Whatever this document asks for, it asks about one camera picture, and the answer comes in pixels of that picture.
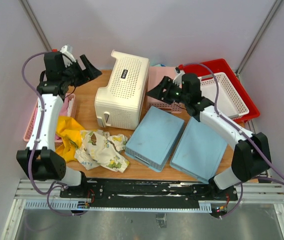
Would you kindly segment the pink perforated basket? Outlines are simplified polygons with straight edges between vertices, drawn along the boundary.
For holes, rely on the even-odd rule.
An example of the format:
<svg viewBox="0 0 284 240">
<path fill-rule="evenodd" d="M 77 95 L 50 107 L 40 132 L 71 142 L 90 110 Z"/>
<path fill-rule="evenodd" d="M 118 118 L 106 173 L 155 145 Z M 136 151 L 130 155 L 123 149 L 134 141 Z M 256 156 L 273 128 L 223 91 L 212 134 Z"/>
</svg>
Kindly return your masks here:
<svg viewBox="0 0 284 240">
<path fill-rule="evenodd" d="M 148 71 L 148 87 L 147 91 L 150 91 L 156 87 L 164 76 L 168 76 L 171 79 L 174 79 L 177 75 L 177 72 L 174 67 L 171 66 L 150 66 Z M 180 114 L 182 112 L 182 105 L 179 104 L 167 104 L 157 99 L 147 97 L 146 101 L 146 111 L 150 107 L 156 107 L 163 111 L 169 112 L 171 114 Z"/>
</svg>

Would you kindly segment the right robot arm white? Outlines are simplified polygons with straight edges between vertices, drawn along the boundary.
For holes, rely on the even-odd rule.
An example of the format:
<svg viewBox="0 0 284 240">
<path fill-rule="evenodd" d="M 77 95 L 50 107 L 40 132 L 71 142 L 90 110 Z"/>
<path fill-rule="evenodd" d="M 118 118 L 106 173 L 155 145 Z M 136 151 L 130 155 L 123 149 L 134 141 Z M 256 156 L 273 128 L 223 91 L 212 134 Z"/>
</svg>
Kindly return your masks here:
<svg viewBox="0 0 284 240">
<path fill-rule="evenodd" d="M 229 187 L 271 167 L 269 142 L 262 132 L 253 133 L 218 110 L 216 103 L 202 95 L 200 82 L 194 73 L 182 74 L 180 81 L 164 76 L 146 95 L 167 104 L 182 103 L 189 116 L 210 127 L 233 149 L 231 167 L 209 179 L 209 196 L 220 200 Z"/>
</svg>

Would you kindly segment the blue perforated basket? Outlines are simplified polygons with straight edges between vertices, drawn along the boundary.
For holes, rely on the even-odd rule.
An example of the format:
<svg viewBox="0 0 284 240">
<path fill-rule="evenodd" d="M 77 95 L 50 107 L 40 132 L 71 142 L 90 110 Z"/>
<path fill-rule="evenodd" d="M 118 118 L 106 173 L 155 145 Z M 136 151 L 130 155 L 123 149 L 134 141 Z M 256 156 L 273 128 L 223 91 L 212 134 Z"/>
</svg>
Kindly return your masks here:
<svg viewBox="0 0 284 240">
<path fill-rule="evenodd" d="M 207 125 L 189 119 L 170 166 L 208 184 L 223 158 L 227 142 Z"/>
<path fill-rule="evenodd" d="M 183 132 L 184 120 L 150 107 L 125 146 L 125 154 L 161 172 Z"/>
</svg>

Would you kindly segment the large cream laundry basket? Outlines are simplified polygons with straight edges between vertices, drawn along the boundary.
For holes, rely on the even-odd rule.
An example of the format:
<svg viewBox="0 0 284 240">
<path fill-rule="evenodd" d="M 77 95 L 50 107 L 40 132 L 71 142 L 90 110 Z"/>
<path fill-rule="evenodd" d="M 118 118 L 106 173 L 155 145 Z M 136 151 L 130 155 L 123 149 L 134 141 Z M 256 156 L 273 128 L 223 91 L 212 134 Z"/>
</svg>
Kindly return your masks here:
<svg viewBox="0 0 284 240">
<path fill-rule="evenodd" d="M 108 85 L 95 96 L 95 113 L 101 128 L 135 130 L 139 125 L 150 60 L 113 50 L 115 64 Z"/>
</svg>

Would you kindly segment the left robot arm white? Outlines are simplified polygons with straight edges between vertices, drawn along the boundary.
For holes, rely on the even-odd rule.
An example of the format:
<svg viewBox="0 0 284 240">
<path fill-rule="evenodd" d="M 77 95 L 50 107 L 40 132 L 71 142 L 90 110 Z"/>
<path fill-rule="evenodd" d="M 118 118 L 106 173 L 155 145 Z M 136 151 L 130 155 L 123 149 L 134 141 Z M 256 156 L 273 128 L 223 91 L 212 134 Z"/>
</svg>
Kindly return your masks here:
<svg viewBox="0 0 284 240">
<path fill-rule="evenodd" d="M 41 55 L 45 70 L 40 74 L 38 86 L 25 81 L 37 95 L 35 125 L 26 148 L 17 151 L 16 159 L 39 194 L 47 195 L 54 187 L 63 190 L 71 187 L 73 194 L 83 198 L 89 192 L 89 185 L 82 181 L 82 172 L 68 168 L 64 158 L 56 153 L 55 133 L 69 87 L 80 87 L 102 72 L 84 54 L 80 60 L 85 68 L 69 52 L 47 51 Z"/>
</svg>

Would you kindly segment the white perforated basket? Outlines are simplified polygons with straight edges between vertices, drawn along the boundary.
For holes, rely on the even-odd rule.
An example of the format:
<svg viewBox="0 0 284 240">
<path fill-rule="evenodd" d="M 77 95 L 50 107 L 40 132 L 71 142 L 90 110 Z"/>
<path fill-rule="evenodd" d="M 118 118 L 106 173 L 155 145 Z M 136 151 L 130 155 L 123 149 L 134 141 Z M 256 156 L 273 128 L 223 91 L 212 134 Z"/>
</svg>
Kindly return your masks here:
<svg viewBox="0 0 284 240">
<path fill-rule="evenodd" d="M 224 72 L 215 73 L 219 85 L 217 108 L 231 119 L 239 119 L 250 111 Z M 216 83 L 211 75 L 200 76 L 202 95 L 212 102 L 216 98 Z"/>
</svg>

